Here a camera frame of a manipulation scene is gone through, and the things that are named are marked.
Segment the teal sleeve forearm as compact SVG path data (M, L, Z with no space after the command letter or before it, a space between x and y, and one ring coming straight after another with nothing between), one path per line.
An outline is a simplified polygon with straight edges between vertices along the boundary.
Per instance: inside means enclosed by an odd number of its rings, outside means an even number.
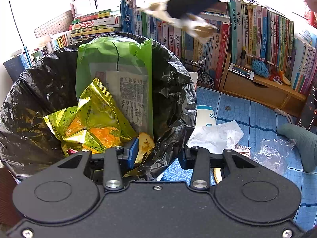
M277 128L279 135L296 140L303 169L312 173L316 168L316 134L294 124L283 124Z

